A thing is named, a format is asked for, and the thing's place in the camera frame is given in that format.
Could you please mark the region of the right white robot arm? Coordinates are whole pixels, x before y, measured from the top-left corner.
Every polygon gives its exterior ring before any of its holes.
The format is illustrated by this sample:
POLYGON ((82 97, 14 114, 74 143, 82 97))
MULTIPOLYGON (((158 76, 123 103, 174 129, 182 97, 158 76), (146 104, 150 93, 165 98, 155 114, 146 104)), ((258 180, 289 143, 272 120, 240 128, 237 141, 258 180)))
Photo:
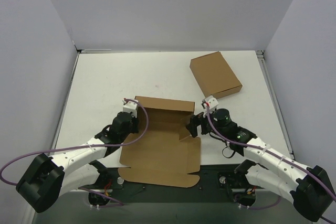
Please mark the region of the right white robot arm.
POLYGON ((335 201, 335 191, 327 172, 311 168, 276 151, 255 133, 231 120, 227 109, 207 108, 190 116, 186 128, 192 137, 214 133, 234 153, 245 158, 237 167, 249 184, 267 189, 291 202, 298 213, 317 222, 335 201))

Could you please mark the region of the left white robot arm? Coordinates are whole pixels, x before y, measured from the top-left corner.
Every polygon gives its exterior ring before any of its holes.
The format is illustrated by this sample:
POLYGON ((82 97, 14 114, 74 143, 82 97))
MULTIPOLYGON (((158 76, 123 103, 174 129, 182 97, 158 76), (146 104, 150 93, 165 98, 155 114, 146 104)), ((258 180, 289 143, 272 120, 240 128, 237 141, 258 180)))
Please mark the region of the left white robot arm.
POLYGON ((98 160, 119 149, 129 134, 138 133, 134 112, 120 112, 101 132, 79 149, 36 156, 16 185, 18 193, 37 213, 50 208, 59 196, 78 187, 106 185, 108 175, 96 169, 98 160))

